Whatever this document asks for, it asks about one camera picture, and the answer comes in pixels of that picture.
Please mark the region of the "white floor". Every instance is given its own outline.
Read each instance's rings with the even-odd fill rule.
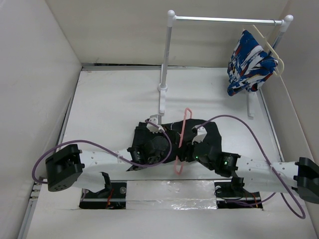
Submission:
[[[157,114],[159,70],[81,72],[64,141],[86,139],[112,150],[131,146],[139,121]],[[247,116],[246,95],[227,95],[225,68],[182,68],[167,75],[167,106],[163,123],[182,120],[186,107],[193,118],[209,119],[229,114],[253,129],[266,154],[279,160],[271,128],[259,101],[254,119]],[[217,119],[223,151],[264,160],[249,131],[234,119]],[[90,145],[83,150],[97,151]],[[186,170],[182,179],[212,173],[203,167]],[[211,178],[218,178],[212,173]],[[163,179],[174,179],[171,171]],[[136,176],[134,179],[145,179]],[[53,238],[316,238],[309,216],[295,217],[278,197],[259,209],[240,210],[81,210],[80,189],[50,193],[43,186],[28,239]]]

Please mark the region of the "purple cable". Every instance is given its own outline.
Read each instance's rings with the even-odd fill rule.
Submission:
[[[301,218],[301,219],[305,219],[305,218],[306,218],[305,211],[303,210],[302,206],[300,205],[300,203],[298,202],[298,200],[296,199],[296,197],[295,197],[295,196],[293,195],[293,193],[291,192],[290,188],[287,186],[287,184],[283,181],[283,179],[281,178],[281,176],[278,174],[278,172],[276,171],[276,169],[272,167],[272,164],[271,164],[270,160],[268,159],[268,157],[266,156],[266,154],[265,154],[265,152],[264,152],[264,150],[263,150],[263,148],[262,148],[262,146],[261,146],[261,144],[260,144],[258,138],[256,137],[256,135],[254,134],[253,130],[249,127],[248,124],[246,124],[243,120],[241,120],[240,118],[237,118],[237,117],[235,117],[235,116],[219,115],[219,116],[215,116],[215,117],[213,117],[213,118],[207,120],[206,122],[202,123],[202,124],[201,124],[200,126],[198,126],[196,129],[199,129],[200,127],[206,125],[207,123],[211,122],[212,120],[217,119],[217,118],[221,118],[221,117],[228,117],[228,118],[236,119],[236,120],[240,121],[241,123],[243,123],[243,124],[248,128],[248,130],[251,132],[252,136],[254,137],[254,139],[255,139],[255,141],[256,141],[256,143],[257,143],[257,145],[258,145],[258,147],[259,147],[261,153],[262,153],[263,156],[265,157],[266,162],[267,162],[268,165],[272,168],[274,174],[277,176],[277,178],[279,179],[279,181],[282,183],[282,185],[283,185],[284,188],[287,190],[287,192],[289,193],[289,195],[292,197],[292,199],[294,200],[294,202],[297,204],[297,206],[299,207],[299,209],[300,209],[302,215],[299,215],[298,213],[296,213],[296,212],[292,209],[292,207],[289,205],[289,203],[287,202],[287,200],[286,200],[286,198],[284,197],[284,195],[281,193],[281,195],[282,195],[282,197],[283,197],[283,199],[284,199],[286,205],[288,206],[288,208],[289,208],[297,217],[299,217],[299,218]],[[274,195],[275,195],[275,194],[272,194],[270,197],[268,197],[268,198],[265,199],[264,201],[258,202],[257,204],[260,204],[260,203],[262,203],[262,202],[265,202],[265,201],[269,200],[269,199],[272,198]]]
[[[257,203],[245,203],[245,202],[239,202],[239,201],[234,201],[234,200],[227,200],[228,203],[236,203],[238,205],[242,205],[242,206],[255,206],[255,205],[258,205],[258,204],[262,204],[266,201],[268,201],[269,199],[271,199],[276,193],[273,193],[272,195],[270,195],[268,198],[266,198],[265,200],[262,200],[260,202],[257,202]]]
[[[160,129],[160,127],[152,122],[149,122],[148,120],[145,121],[146,123],[149,123],[151,125],[153,125],[154,127]],[[77,140],[71,140],[71,141],[68,141],[68,142],[64,142],[64,143],[61,143],[51,149],[49,149],[48,151],[46,151],[37,161],[36,163],[34,164],[34,167],[32,169],[32,179],[37,182],[37,183],[42,183],[42,184],[47,184],[47,182],[44,182],[44,181],[40,181],[39,179],[37,179],[35,177],[35,171],[36,171],[36,168],[38,167],[39,163],[51,152],[55,151],[56,149],[60,148],[60,147],[63,147],[63,146],[66,146],[68,144],[72,144],[72,143],[87,143],[87,144],[90,144],[90,145],[93,145],[93,146],[96,146],[106,152],[108,152],[109,154],[115,156],[115,157],[118,157],[119,159],[121,159],[122,161],[124,162],[127,162],[131,165],[134,165],[134,166],[137,166],[137,167],[142,167],[142,168],[150,168],[150,167],[155,167],[155,166],[158,166],[160,165],[161,163],[164,163],[168,157],[170,156],[170,153],[171,153],[171,149],[172,149],[172,145],[171,145],[171,141],[169,139],[169,136],[166,134],[166,132],[162,129],[160,129],[160,131],[164,134],[164,136],[167,138],[168,140],[168,143],[169,143],[169,151],[168,151],[168,154],[167,156],[165,157],[165,159],[163,159],[162,161],[158,162],[158,163],[155,163],[155,164],[139,164],[139,163],[134,163],[134,162],[131,162],[129,161],[128,159],[118,155],[117,153],[107,149],[106,147],[103,147],[97,143],[94,143],[94,142],[91,142],[91,141],[88,141],[88,140],[83,140],[83,139],[77,139]]]

